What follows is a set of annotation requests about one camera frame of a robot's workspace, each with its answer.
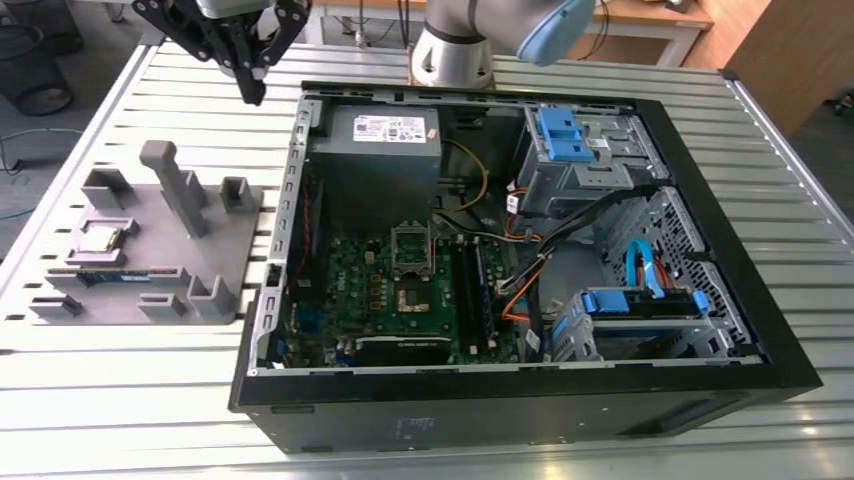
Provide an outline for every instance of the motherboard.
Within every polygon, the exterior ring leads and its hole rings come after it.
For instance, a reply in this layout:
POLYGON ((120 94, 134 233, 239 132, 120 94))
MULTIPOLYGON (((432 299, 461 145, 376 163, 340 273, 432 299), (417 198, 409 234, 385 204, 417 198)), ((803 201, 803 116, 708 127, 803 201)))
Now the motherboard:
POLYGON ((401 224, 331 241, 321 303, 295 304, 279 353, 303 367, 517 362, 517 329, 491 298, 505 246, 401 224))

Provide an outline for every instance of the yellow wire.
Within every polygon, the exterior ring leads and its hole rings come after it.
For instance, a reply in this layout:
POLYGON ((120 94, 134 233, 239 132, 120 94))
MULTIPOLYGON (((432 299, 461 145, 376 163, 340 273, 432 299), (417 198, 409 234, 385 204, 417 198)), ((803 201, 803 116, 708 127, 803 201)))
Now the yellow wire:
POLYGON ((447 214, 453 212, 461 212, 463 210, 471 208, 472 205, 483 199, 483 196, 485 195, 485 189, 489 185, 489 171, 485 169, 483 160, 480 160, 477 155, 475 155, 475 152, 472 152, 465 145, 459 143, 456 140, 448 140, 447 138, 441 141, 453 145, 456 148, 459 148, 463 151, 465 155, 468 155, 468 158, 471 158, 471 160, 477 164, 477 168, 480 169, 480 176, 483 177, 483 181, 480 183, 480 192, 477 193, 477 196, 473 198, 471 202, 467 202, 463 205, 459 205, 451 208, 443 208, 441 210, 439 210, 439 213, 447 214))
MULTIPOLYGON (((504 233, 504 236, 507 238, 509 238, 511 240, 524 240, 524 238, 525 238, 524 235, 516 235, 516 234, 512 234, 512 233, 504 233)), ((543 237, 539 235, 539 233, 535 233, 533 235, 531 235, 531 238, 536 242, 539 242, 543 239, 543 237)))

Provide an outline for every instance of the sticker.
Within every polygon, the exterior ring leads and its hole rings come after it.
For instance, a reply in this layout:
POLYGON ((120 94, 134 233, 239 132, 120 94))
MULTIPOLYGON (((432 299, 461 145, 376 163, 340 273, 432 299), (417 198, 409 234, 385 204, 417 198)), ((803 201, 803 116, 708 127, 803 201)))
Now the sticker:
POLYGON ((507 195, 507 211, 513 215, 519 213, 519 197, 507 195))
POLYGON ((415 440, 435 428, 436 420, 437 417, 399 418, 395 425, 395 438, 415 440))
POLYGON ((352 140, 353 142, 427 143, 424 117, 359 115, 352 123, 352 140))
POLYGON ((589 148, 608 148, 608 141, 604 138, 588 138, 587 145, 589 148))
POLYGON ((528 342, 528 345, 531 346, 533 351, 539 352, 539 337, 533 333, 533 330, 528 330, 528 333, 525 333, 524 341, 528 342))

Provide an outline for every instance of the green motherboard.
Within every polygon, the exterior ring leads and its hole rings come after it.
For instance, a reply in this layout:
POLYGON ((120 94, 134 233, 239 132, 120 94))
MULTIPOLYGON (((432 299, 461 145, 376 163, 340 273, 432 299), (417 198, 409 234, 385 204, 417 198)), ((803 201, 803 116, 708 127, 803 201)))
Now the green motherboard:
POLYGON ((508 271, 507 252, 500 242, 461 236, 431 239, 429 236, 389 235, 383 238, 335 238, 328 258, 325 303, 315 314, 300 309, 297 315, 316 317, 316 326, 300 334, 301 359, 305 366, 347 366, 356 338, 395 336, 441 337, 451 340, 449 364, 515 363, 517 359, 516 325, 500 322, 500 306, 487 304, 487 312, 476 312, 473 325, 463 325, 469 317, 457 316, 461 301, 455 249, 463 244, 477 248, 484 282, 489 288, 508 271), (412 266, 403 273, 400 265, 412 266), (491 316, 496 329, 485 348, 464 343, 481 334, 483 318, 491 316))

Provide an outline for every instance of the blue cable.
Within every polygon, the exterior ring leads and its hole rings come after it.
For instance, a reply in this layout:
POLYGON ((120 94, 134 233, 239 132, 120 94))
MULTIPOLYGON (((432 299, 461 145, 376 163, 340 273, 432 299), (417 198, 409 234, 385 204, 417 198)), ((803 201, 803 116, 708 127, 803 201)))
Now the blue cable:
POLYGON ((10 213, 9 215, 4 215, 2 217, 0 217, 0 220, 8 220, 10 218, 22 217, 24 215, 29 215, 34 211, 36 209, 30 208, 29 210, 24 210, 22 212, 10 213))
POLYGON ((625 283, 629 287, 637 286, 637 268, 635 266, 635 257, 640 250, 643 257, 643 279, 646 287, 652 290, 652 298, 664 298, 664 290, 658 284, 658 276, 655 275, 655 255, 652 253, 652 245, 641 238, 635 238, 628 243, 625 250, 625 283))

